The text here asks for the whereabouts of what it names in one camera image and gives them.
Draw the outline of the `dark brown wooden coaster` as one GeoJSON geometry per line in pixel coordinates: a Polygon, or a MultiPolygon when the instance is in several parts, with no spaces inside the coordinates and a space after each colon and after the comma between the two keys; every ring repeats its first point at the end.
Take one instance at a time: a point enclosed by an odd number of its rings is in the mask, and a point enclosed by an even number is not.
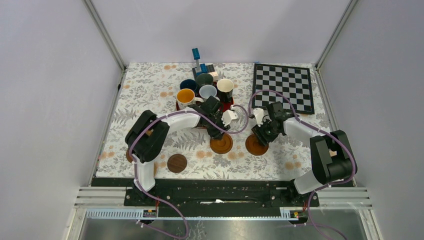
{"type": "Polygon", "coordinates": [[[172,173],[180,173],[187,167],[187,158],[182,154],[171,155],[167,161],[167,168],[172,173]]]}

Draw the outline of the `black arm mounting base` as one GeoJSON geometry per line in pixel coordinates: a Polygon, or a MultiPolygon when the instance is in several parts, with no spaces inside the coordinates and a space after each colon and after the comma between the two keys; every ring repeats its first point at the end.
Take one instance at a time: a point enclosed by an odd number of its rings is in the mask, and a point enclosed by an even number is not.
{"type": "Polygon", "coordinates": [[[149,193],[168,201],[184,217],[278,217],[280,208],[303,209],[289,181],[156,179],[149,193]]]}

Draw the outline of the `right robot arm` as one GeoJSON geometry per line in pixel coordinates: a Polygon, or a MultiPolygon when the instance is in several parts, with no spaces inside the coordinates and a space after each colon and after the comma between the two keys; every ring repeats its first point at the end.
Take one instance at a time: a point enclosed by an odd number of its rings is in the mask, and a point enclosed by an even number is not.
{"type": "Polygon", "coordinates": [[[254,108],[252,114],[256,125],[251,130],[259,145],[267,146],[282,135],[295,138],[310,149],[311,170],[293,179],[286,193],[291,205],[299,206],[307,199],[307,193],[347,180],[357,172],[344,131],[321,130],[286,111],[281,102],[271,103],[266,109],[254,108]]]}

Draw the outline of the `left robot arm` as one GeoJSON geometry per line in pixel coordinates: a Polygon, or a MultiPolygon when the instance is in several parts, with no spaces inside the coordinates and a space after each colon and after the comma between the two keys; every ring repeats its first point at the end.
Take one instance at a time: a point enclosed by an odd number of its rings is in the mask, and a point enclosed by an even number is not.
{"type": "Polygon", "coordinates": [[[195,104],[163,115],[145,110],[125,137],[127,156],[134,163],[134,184],[138,188],[136,199],[144,206],[154,202],[154,160],[169,134],[200,125],[206,128],[212,140],[221,140],[225,131],[230,129],[231,121],[237,118],[234,110],[208,112],[195,104]]]}

